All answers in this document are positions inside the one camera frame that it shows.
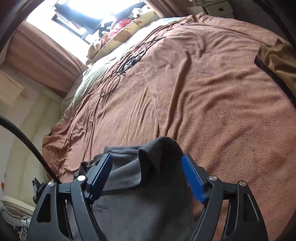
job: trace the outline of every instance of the fleece blanket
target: fleece blanket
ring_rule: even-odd
[[[158,27],[44,137],[43,157],[62,182],[70,182],[79,164],[107,145],[172,137],[209,174],[246,181],[269,240],[275,240],[296,208],[296,110],[254,59],[262,44],[278,38],[249,23],[204,14]],[[120,79],[105,79],[145,48]],[[202,205],[193,199],[192,209],[197,219]],[[227,205],[215,239],[226,213]]]

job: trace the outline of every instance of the curtain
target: curtain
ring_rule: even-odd
[[[144,0],[160,18],[184,17],[188,3],[183,0]]]
[[[12,35],[5,61],[62,97],[87,70],[79,59],[26,21]]]

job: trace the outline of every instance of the stuffed animal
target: stuffed animal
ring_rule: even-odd
[[[87,52],[87,61],[86,61],[86,65],[92,64],[91,60],[94,56],[96,56],[96,54],[99,52],[99,50],[102,47],[102,44],[105,42],[104,38],[99,38],[98,40],[94,41],[90,46],[89,46],[89,50]]]

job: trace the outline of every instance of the white drawer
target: white drawer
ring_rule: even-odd
[[[229,2],[221,2],[214,5],[210,5],[205,7],[209,15],[215,16],[215,17],[221,17],[227,13],[233,12]]]

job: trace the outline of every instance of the blue textured pad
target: blue textured pad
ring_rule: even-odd
[[[204,203],[206,200],[203,188],[204,184],[186,155],[182,156],[181,166],[193,196],[201,203]]]

